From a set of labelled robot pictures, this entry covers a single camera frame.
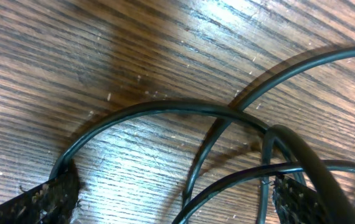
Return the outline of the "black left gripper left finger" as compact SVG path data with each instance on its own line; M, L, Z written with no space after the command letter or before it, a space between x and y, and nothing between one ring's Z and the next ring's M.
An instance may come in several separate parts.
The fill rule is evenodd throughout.
M67 170L0 204L0 224L66 224L78 202L80 179L74 162Z

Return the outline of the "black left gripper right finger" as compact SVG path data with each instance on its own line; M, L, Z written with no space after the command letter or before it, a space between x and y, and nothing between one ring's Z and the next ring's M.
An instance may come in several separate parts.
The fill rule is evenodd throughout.
M355 223L355 210L326 208L316 191L285 175L276 177L272 201L281 223Z

